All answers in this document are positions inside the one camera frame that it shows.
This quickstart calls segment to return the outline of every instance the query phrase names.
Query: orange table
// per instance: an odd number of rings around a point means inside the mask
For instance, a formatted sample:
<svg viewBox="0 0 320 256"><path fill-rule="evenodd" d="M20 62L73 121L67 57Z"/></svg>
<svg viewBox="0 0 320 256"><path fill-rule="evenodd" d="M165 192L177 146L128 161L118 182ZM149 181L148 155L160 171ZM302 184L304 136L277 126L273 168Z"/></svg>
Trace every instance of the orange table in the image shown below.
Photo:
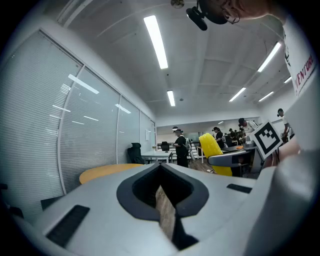
<svg viewBox="0 0 320 256"><path fill-rule="evenodd" d="M128 169L132 169L138 166L143 166L143 164L137 163L123 163L123 164L111 164L111 165L103 165L96 168L92 168L84 171L80 177L80 183L84 184L88 181L91 181L95 178L99 178L102 176L106 176L109 174L119 173Z"/></svg>

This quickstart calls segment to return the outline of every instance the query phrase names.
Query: cap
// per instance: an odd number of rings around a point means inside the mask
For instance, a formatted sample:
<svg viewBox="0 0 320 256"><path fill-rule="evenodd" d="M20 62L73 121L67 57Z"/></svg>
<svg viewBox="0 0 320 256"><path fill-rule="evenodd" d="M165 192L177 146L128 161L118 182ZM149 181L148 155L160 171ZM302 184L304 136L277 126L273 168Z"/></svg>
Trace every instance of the cap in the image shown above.
<svg viewBox="0 0 320 256"><path fill-rule="evenodd" d="M222 12L220 13L220 10L215 11L214 9L210 8L208 0L199 0L199 6L202 13L209 21L218 25L227 23L227 20L223 16Z"/></svg>
<svg viewBox="0 0 320 256"><path fill-rule="evenodd" d="M239 124L240 124L241 126L243 126L245 119L244 119L244 118L239 118L238 121L239 121Z"/></svg>

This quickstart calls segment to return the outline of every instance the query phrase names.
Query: ceiling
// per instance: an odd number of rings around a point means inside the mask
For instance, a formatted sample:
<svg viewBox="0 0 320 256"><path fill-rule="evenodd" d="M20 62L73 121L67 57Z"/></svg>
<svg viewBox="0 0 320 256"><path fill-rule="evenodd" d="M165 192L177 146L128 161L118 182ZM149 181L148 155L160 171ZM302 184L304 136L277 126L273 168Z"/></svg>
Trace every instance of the ceiling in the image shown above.
<svg viewBox="0 0 320 256"><path fill-rule="evenodd" d="M67 1L58 1L60 6ZM174 91L176 109L186 104L227 104L247 87L237 104L256 104L278 91L290 74L284 59L283 30L272 16L216 25L201 31L186 15L196 1L174 9L170 0L74 0L59 22L80 35L157 116L168 111L167 90ZM143 18L155 15L168 62L160 69ZM269 65L258 73L276 42L282 44Z"/></svg>

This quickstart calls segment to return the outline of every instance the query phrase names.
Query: camera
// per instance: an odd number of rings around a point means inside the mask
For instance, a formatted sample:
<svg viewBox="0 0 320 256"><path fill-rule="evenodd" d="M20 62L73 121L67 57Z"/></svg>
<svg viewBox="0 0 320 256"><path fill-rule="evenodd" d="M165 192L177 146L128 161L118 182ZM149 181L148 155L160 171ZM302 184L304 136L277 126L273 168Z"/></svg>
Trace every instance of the camera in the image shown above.
<svg viewBox="0 0 320 256"><path fill-rule="evenodd" d="M203 19L205 15L201 13L196 6L186 9L186 15L192 20L202 31L206 31L208 26Z"/></svg>

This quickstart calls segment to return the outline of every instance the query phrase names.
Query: black pants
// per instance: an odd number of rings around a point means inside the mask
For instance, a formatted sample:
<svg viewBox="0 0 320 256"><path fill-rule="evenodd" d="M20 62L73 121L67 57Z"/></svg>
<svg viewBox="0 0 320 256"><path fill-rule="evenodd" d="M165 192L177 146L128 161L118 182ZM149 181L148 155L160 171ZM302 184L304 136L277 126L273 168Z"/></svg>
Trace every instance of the black pants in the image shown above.
<svg viewBox="0 0 320 256"><path fill-rule="evenodd" d="M176 162L178 166L188 167L188 159L187 156L177 156Z"/></svg>

